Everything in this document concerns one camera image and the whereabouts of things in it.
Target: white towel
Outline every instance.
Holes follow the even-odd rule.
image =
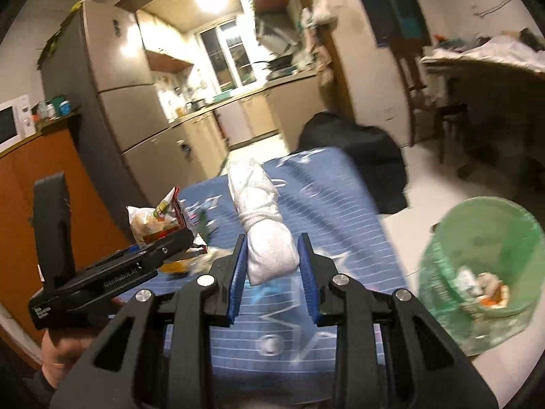
[[[230,161],[229,191],[248,236],[248,279],[257,286],[292,273],[299,254],[276,200],[278,191],[255,159]]]

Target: blue gripper pad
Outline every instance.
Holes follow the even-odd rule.
[[[312,270],[310,254],[307,251],[302,235],[299,236],[299,239],[297,240],[297,251],[299,252],[299,270],[301,272],[301,280],[305,291],[307,310],[309,311],[309,315],[314,324],[318,324],[318,320],[321,316],[320,294],[318,293],[316,277],[314,276],[314,272]]]
[[[246,270],[248,267],[248,237],[244,236],[242,247],[236,258],[236,267],[233,275],[233,281],[229,288],[229,308],[227,309],[227,318],[229,323],[233,324],[238,317],[240,302],[242,301],[242,292],[244,281],[246,281]]]

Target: microwave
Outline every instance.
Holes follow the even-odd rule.
[[[36,133],[28,95],[0,104],[0,152]]]

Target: snack bag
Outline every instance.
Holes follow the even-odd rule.
[[[179,187],[173,187],[154,209],[127,206],[129,224],[140,247],[153,243],[178,229],[189,228],[194,235],[196,234],[185,208],[178,199],[179,192]]]

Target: green trash bin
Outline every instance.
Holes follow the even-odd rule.
[[[452,208],[422,256],[419,299],[466,355],[521,332],[531,321],[545,278],[543,230],[527,210],[503,198],[476,197]],[[457,271],[496,274],[508,305],[482,306],[456,287]]]

